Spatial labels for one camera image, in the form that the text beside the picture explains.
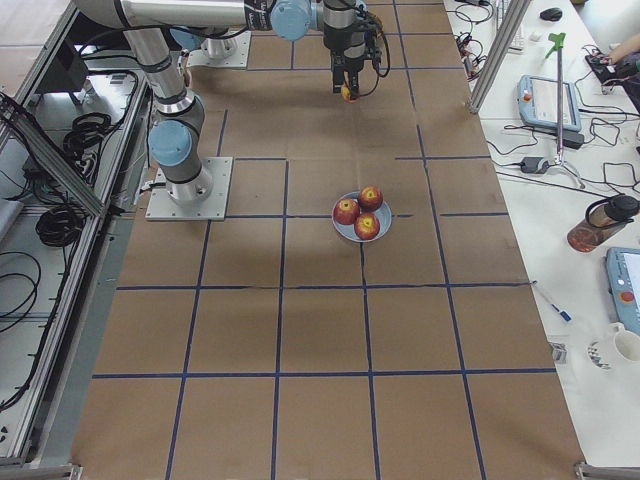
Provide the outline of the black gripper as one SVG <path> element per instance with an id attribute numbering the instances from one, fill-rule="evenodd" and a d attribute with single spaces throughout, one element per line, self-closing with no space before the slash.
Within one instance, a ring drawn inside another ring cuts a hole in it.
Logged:
<path id="1" fill-rule="evenodd" d="M 349 98 L 360 97 L 359 73 L 364 67 L 364 58 L 351 58 L 345 52 L 330 51 L 332 89 L 340 93 L 343 85 L 349 87 Z"/>

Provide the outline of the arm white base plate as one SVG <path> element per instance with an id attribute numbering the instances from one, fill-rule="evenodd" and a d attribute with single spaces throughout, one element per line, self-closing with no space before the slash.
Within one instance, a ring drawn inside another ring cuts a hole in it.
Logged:
<path id="1" fill-rule="evenodd" d="M 188 68 L 245 69 L 247 67 L 251 33 L 245 31 L 230 39 L 205 39 L 198 49 L 189 53 Z"/>
<path id="2" fill-rule="evenodd" d="M 223 221 L 232 178 L 232 157 L 206 157 L 198 177 L 185 184 L 156 172 L 145 218 L 149 221 Z"/>

